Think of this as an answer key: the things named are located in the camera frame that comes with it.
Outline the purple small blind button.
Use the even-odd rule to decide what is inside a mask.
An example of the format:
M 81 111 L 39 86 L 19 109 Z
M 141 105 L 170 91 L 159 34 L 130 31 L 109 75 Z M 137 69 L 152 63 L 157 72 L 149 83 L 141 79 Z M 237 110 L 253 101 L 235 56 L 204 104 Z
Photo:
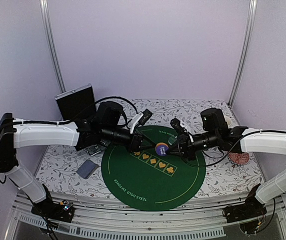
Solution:
M 166 150 L 168 148 L 169 147 L 166 147 L 166 146 L 157 146 L 157 147 L 155 147 L 155 152 L 159 156 L 166 156 Z

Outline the aluminium poker chip case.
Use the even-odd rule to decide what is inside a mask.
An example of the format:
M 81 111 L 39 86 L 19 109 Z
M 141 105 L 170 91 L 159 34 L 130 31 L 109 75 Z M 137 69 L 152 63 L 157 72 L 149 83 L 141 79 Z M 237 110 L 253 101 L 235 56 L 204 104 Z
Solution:
M 89 107 L 95 102 L 93 87 L 90 83 L 63 92 L 54 99 L 64 121 L 72 119 L 80 112 L 78 118 L 81 119 L 89 119 L 96 113 L 95 105 Z

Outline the orange big blind button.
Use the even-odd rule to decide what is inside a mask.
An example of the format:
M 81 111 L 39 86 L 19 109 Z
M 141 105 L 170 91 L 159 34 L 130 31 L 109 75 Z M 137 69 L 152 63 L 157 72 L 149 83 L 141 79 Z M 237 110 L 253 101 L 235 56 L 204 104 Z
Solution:
M 156 144 L 156 147 L 158 147 L 158 146 L 168 147 L 168 145 L 167 145 L 166 143 L 164 143 L 164 142 L 159 142 L 159 143 L 157 143 L 157 144 Z

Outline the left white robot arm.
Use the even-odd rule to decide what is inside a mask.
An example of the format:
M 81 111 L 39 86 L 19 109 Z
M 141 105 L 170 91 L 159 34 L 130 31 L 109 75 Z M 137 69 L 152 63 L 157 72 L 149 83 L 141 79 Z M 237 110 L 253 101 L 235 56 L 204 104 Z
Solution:
M 152 113 L 146 109 L 132 119 L 130 129 L 119 125 L 122 106 L 106 101 L 100 104 L 96 115 L 88 119 L 66 121 L 37 121 L 13 118 L 5 113 L 0 120 L 0 173 L 3 173 L 22 190 L 46 216 L 57 213 L 47 188 L 43 186 L 16 157 L 21 147 L 63 145 L 82 150 L 102 141 L 124 146 L 129 152 L 153 148 L 155 144 L 141 133 L 137 124 L 144 125 Z

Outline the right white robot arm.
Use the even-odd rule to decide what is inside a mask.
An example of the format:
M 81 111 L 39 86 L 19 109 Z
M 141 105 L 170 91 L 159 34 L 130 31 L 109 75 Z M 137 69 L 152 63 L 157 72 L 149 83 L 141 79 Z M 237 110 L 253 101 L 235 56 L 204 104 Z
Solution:
M 204 133 L 191 134 L 181 122 L 174 118 L 171 127 L 178 134 L 176 141 L 166 150 L 186 161 L 193 161 L 196 152 L 214 147 L 230 153 L 270 153 L 286 156 L 286 130 L 254 129 L 247 126 L 229 128 L 219 108 L 201 112 Z M 252 218 L 262 205 L 286 193 L 286 169 L 271 180 L 255 186 L 242 205 L 241 214 Z

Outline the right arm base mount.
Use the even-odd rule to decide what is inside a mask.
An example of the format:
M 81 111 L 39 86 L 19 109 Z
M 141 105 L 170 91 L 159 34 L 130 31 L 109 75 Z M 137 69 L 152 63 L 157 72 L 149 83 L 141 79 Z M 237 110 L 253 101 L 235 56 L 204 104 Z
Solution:
M 229 205 L 222 211 L 227 223 L 233 223 L 265 215 L 267 209 L 255 197 L 250 197 L 239 205 Z

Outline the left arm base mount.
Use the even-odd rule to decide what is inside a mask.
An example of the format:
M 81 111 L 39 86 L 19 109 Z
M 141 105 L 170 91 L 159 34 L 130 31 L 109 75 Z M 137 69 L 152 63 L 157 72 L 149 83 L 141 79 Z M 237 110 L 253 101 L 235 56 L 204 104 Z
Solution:
M 39 203 L 33 203 L 31 213 L 44 218 L 71 223 L 74 217 L 75 208 L 73 203 L 63 200 L 59 203 L 51 199 L 45 199 Z

